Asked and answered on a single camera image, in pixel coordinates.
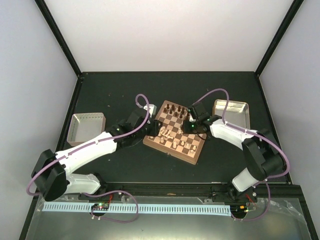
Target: stainless steel tray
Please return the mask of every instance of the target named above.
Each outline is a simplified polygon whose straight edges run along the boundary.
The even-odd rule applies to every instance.
[[[66,141],[73,147],[82,144],[101,134],[105,124],[102,112],[73,114]]]
[[[217,99],[214,102],[212,113],[222,116],[226,107],[226,100]],[[242,101],[229,101],[225,112],[225,119],[240,127],[250,129],[249,105]]]

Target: white ceiling panel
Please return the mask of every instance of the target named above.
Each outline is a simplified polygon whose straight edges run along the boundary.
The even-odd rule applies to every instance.
[[[255,71],[292,0],[46,0],[82,71]]]

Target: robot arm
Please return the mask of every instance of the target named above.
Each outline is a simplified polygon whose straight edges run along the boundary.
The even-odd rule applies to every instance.
[[[99,179],[98,175],[82,175],[73,172],[103,155],[132,146],[145,136],[157,136],[162,123],[154,120],[156,106],[150,104],[149,108],[147,122],[132,134],[123,136],[142,124],[147,114],[146,107],[136,109],[127,120],[122,120],[109,127],[99,136],[81,145],[56,153],[51,150],[44,151],[40,155],[31,177],[52,161],[62,158],[34,181],[44,199],[53,201],[63,194],[70,193],[94,194],[101,187],[103,180]]]
[[[201,102],[188,108],[189,118],[183,122],[183,131],[187,134],[209,134],[223,139],[241,149],[247,167],[235,176],[228,184],[228,195],[236,200],[245,190],[256,183],[265,180],[284,165],[279,152],[260,138],[241,132],[223,122],[220,116],[210,116]],[[257,133],[276,144],[274,136],[268,130],[250,132]]]

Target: red wire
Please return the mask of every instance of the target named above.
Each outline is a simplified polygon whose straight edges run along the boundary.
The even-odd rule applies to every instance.
[[[249,201],[250,201],[251,203],[254,204],[255,207],[257,207],[256,203],[255,203],[254,201],[252,201],[252,199],[250,198],[250,196],[249,196],[248,194],[245,194],[245,196],[249,199]]]
[[[111,203],[111,200],[112,200],[112,198],[114,197],[114,195],[113,194],[110,194],[109,195],[109,202],[108,202],[108,204],[110,204]]]

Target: chessboard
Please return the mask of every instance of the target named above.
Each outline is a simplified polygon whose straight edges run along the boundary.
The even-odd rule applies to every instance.
[[[168,155],[195,165],[205,143],[206,134],[184,134],[181,130],[187,108],[164,101],[155,119],[163,123],[159,135],[145,136],[143,143]]]

